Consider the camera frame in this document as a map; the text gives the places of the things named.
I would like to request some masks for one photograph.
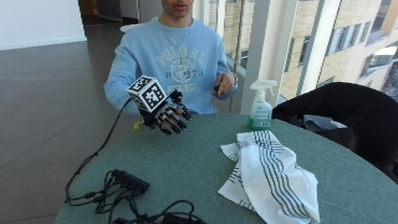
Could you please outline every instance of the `green table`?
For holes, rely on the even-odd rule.
[[[149,216],[173,201],[185,199],[207,223],[263,223],[254,212],[218,195],[235,166],[219,146],[234,143],[237,133],[250,131],[246,121],[247,117],[241,115],[195,115],[186,121],[187,129],[181,134],[166,136],[141,129],[101,152],[74,181],[70,196],[101,189],[105,173],[118,169],[150,184],[147,192],[136,198],[138,211]],[[281,121],[274,120],[271,132],[295,152],[298,165],[318,179],[322,223],[398,223],[398,187],[362,158]],[[80,207],[65,204],[56,224],[106,223],[108,214],[94,214],[94,207],[96,204]],[[126,203],[118,205],[113,217],[133,218]]]

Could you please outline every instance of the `white towel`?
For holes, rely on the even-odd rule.
[[[221,149],[237,166],[218,193],[267,224],[319,223],[317,179],[273,133],[238,133],[237,143]]]

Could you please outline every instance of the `glass pane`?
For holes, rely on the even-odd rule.
[[[209,23],[206,24],[209,27],[211,27],[214,30],[217,30],[217,14],[218,12],[218,0],[209,0]]]
[[[226,1],[223,43],[226,55],[235,63],[233,69],[245,69],[247,62],[254,4],[254,0]]]
[[[306,52],[309,51],[307,44],[311,39],[317,8],[318,1],[298,1],[290,51],[286,57],[285,73],[279,89],[279,96],[285,99],[291,99],[297,95],[298,83],[303,69],[302,63]]]
[[[390,0],[367,1],[360,6],[352,2],[342,0],[339,6],[333,30],[344,30],[343,43],[325,57],[318,84],[333,78],[333,82],[358,83],[380,91],[396,51],[390,43],[398,40],[392,32],[398,9],[388,7]]]
[[[315,51],[306,46],[311,34],[314,15],[319,1],[298,1],[294,19],[290,52],[282,77],[279,94],[291,99],[299,89],[303,67],[299,66],[306,52]],[[350,82],[382,91],[394,85],[398,92],[398,73],[394,60],[398,46],[398,8],[390,7],[390,0],[342,0],[329,41],[327,53],[317,77],[317,87],[330,82]]]

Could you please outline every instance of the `black robotic glove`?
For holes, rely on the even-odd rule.
[[[179,120],[179,115],[186,120],[191,119],[191,115],[185,105],[181,103],[181,96],[181,92],[173,91],[169,97],[174,105],[170,105],[163,101],[151,113],[139,109],[142,124],[151,129],[158,127],[166,135],[171,134],[169,128],[174,133],[181,133],[181,131],[186,129],[186,124]]]

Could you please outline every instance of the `hand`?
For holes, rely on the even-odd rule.
[[[222,73],[217,76],[214,95],[223,95],[235,85],[235,76],[231,73]]]
[[[159,130],[170,135],[171,129],[174,133],[179,133],[186,129],[185,123],[179,120],[178,116],[182,116],[185,119],[190,120],[191,116],[187,112],[185,106],[174,107],[170,104],[163,104],[159,106],[154,113],[147,113],[141,111],[142,115],[142,124],[150,127],[151,129],[159,128]]]
[[[157,126],[166,135],[171,134],[170,130],[166,127],[169,127],[174,131],[174,133],[179,133],[186,129],[186,125],[179,120],[178,115],[182,115],[187,120],[191,119],[190,114],[187,113],[187,110],[185,108],[174,108],[171,105],[165,105],[155,116],[158,122]]]

